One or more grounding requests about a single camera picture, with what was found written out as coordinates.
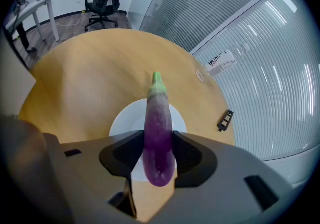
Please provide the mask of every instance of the wooden tabletop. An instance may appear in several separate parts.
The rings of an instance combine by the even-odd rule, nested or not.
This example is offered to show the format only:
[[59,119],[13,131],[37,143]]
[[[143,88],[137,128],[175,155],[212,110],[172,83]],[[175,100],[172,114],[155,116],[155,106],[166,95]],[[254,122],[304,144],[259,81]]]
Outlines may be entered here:
[[[204,82],[196,70],[203,71]],[[108,137],[117,115],[147,97],[155,71],[188,133],[235,144],[232,123],[226,132],[218,131],[228,107],[200,63],[162,37],[129,29],[85,33],[52,49],[31,70],[36,84],[19,118],[56,135],[62,144]],[[132,186],[141,221],[150,219],[174,191],[174,182],[161,188],[140,181]],[[152,196],[144,198],[141,190]]]

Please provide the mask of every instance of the floor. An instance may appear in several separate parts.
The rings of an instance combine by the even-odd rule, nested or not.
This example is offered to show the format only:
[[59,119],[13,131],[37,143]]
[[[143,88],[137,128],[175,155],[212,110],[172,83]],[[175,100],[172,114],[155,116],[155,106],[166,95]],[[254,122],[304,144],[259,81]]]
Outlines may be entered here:
[[[37,61],[40,60],[45,54],[47,54],[51,49],[73,37],[85,33],[85,26],[89,24],[89,18],[91,15],[93,15],[93,13],[81,13],[57,19],[55,22],[60,36],[59,42],[55,40],[50,22],[41,26],[45,41],[41,40],[40,34],[36,28],[29,31],[27,33],[27,38],[29,40],[30,46],[37,49],[37,52],[30,55],[27,54],[20,39],[16,40],[14,42],[14,45],[17,51],[21,54],[28,68],[31,69],[37,63]],[[115,13],[109,16],[109,19],[117,21],[119,29],[131,29],[128,19],[124,13]],[[106,29],[115,28],[115,24],[111,22],[105,22],[104,25]],[[101,24],[96,23],[88,27],[87,33],[89,33],[90,31],[102,29],[103,28]]]

